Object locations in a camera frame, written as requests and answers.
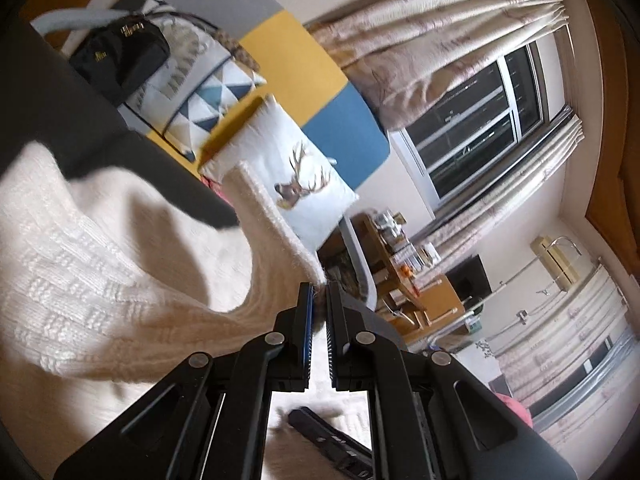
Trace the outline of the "pink quilted blanket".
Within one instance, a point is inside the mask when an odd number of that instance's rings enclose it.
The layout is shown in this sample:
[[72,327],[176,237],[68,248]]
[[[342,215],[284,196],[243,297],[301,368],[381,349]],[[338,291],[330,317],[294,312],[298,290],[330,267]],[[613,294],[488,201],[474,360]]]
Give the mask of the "pink quilted blanket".
[[523,404],[521,404],[521,402],[518,402],[518,400],[512,398],[512,396],[507,396],[506,394],[502,394],[498,392],[496,392],[496,397],[501,402],[506,404],[506,406],[510,408],[510,410],[515,415],[518,415],[518,417],[523,422],[525,422],[526,425],[529,426],[529,428],[533,428],[534,426],[533,417],[530,414],[530,411]]

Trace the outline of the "wall air conditioner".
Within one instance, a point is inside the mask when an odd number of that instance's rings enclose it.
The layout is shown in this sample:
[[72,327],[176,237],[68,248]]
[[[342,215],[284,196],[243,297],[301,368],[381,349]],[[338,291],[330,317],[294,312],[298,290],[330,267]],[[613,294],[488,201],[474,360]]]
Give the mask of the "wall air conditioner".
[[579,281],[575,260],[582,256],[578,246],[565,235],[555,237],[538,236],[530,248],[544,266],[559,290],[568,292]]

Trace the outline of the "white deer print pillow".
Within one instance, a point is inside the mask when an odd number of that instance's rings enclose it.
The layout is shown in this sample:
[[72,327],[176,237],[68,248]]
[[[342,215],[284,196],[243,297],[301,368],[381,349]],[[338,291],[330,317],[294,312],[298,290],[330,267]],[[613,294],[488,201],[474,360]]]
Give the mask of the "white deer print pillow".
[[221,182],[239,162],[248,163],[284,220],[314,252],[358,200],[271,94],[224,148],[201,166],[201,174]]

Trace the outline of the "black television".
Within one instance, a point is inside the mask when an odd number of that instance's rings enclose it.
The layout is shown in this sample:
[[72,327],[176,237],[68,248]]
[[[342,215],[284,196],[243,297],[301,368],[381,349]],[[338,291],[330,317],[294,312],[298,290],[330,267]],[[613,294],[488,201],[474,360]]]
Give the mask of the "black television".
[[465,310],[480,303],[491,293],[491,287],[482,259],[479,255],[466,258],[446,273]]

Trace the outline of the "wooden side table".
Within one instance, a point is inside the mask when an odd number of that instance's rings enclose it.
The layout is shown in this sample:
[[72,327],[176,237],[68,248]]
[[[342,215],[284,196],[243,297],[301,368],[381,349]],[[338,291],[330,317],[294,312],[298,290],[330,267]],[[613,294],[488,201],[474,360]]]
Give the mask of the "wooden side table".
[[428,275],[426,255],[410,243],[401,214],[360,212],[352,221],[374,277],[375,311],[406,344],[462,318],[462,301],[446,275]]

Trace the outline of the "black handbag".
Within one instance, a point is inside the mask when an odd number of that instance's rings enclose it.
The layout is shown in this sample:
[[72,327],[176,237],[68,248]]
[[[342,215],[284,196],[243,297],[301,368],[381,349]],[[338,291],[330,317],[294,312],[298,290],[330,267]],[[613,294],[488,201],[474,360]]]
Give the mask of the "black handbag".
[[122,105],[168,60],[170,47],[146,18],[129,15],[93,29],[70,66],[114,106]]

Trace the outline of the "cream knitted sweater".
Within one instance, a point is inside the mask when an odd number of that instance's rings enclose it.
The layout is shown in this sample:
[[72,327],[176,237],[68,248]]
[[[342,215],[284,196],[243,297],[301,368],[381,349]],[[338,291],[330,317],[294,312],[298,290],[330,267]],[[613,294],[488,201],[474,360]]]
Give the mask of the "cream knitted sweater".
[[247,166],[213,228],[120,168],[70,180],[29,143],[1,179],[1,419],[43,478],[189,354],[222,356],[326,274]]

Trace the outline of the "triangle pattern pillow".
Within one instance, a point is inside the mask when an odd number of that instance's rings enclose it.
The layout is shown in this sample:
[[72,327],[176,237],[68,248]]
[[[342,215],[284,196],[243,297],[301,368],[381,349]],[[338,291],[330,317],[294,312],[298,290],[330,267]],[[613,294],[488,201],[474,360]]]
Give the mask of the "triangle pattern pillow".
[[141,11],[163,33],[169,56],[126,107],[194,162],[218,122],[266,80],[254,58],[204,18],[165,0],[146,0]]

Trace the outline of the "beige patterned curtain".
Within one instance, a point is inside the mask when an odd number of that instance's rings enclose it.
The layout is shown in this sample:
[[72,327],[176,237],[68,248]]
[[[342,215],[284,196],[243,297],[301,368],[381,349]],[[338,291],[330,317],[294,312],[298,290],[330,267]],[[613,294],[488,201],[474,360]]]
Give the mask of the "beige patterned curtain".
[[563,0],[381,0],[314,25],[311,35],[395,131],[566,21]]

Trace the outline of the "grey yellow blue sofa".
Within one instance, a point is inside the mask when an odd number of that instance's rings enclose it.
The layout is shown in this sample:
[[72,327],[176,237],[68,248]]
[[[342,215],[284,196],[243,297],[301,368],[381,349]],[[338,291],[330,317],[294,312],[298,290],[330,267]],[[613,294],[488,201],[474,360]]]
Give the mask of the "grey yellow blue sofa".
[[[35,28],[93,29],[126,14],[142,13],[146,0],[119,0],[111,9],[60,9],[41,15]],[[350,188],[359,188],[386,161],[390,144],[370,108],[345,74],[305,27],[276,0],[165,0],[180,12],[204,18],[233,37],[259,65],[266,83],[218,122],[189,162],[128,110],[122,117],[130,136],[104,154],[111,165],[138,170],[146,180],[168,177],[170,198],[195,214],[189,191],[201,188],[201,166],[216,155],[252,117],[268,94],[329,159]],[[324,273],[317,252],[307,248],[284,220],[247,162],[224,176],[233,191],[243,231],[250,238],[254,278],[277,288],[320,283]]]

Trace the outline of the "window with white frame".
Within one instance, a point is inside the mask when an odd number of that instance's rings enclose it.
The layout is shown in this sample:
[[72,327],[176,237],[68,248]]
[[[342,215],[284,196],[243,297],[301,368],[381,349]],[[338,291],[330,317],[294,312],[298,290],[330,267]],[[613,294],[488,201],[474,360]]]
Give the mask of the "window with white frame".
[[497,167],[548,118],[539,49],[500,56],[390,140],[435,212]]

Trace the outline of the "pink cloth on sofa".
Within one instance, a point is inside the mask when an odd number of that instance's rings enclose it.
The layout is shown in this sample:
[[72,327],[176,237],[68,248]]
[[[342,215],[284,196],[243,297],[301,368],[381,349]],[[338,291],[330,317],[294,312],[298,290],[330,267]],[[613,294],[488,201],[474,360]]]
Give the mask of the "pink cloth on sofa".
[[204,176],[204,174],[200,175],[201,182],[209,188],[212,192],[214,192],[221,200],[227,203],[230,207],[233,207],[232,200],[227,196],[227,194],[222,189],[222,186],[219,182]]

